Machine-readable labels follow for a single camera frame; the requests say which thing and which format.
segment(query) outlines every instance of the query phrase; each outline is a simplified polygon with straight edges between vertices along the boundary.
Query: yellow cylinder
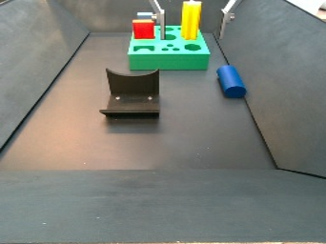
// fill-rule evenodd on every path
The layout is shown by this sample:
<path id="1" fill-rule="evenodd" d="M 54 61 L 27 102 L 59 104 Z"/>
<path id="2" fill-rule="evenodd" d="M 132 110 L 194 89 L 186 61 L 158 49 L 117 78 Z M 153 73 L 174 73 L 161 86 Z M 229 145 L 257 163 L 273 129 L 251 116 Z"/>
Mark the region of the yellow cylinder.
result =
<path id="1" fill-rule="evenodd" d="M 181 5 L 180 36 L 185 40 L 197 39 L 201 2 L 186 1 Z"/>

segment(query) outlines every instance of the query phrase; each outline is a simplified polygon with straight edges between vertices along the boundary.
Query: green block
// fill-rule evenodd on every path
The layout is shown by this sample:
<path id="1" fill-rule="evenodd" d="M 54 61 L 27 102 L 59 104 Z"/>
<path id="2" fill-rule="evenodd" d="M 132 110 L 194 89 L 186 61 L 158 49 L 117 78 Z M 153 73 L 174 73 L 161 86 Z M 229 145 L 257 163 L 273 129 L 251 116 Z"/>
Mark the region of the green block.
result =
<path id="1" fill-rule="evenodd" d="M 130 36 L 126 55 L 130 70 L 205 70 L 209 52 L 200 31 L 196 40 L 184 40 L 180 26 L 166 26 L 165 40 L 160 40 L 154 26 L 154 39 Z"/>

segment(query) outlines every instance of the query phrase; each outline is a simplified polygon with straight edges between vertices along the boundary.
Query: black chair-shaped object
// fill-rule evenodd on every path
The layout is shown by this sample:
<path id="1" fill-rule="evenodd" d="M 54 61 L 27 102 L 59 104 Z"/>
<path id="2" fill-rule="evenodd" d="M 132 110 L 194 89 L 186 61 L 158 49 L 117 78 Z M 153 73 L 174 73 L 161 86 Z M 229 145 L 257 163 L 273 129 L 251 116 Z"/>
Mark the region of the black chair-shaped object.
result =
<path id="1" fill-rule="evenodd" d="M 104 115 L 158 114 L 158 70 L 141 75 L 106 71 L 109 98 Z"/>

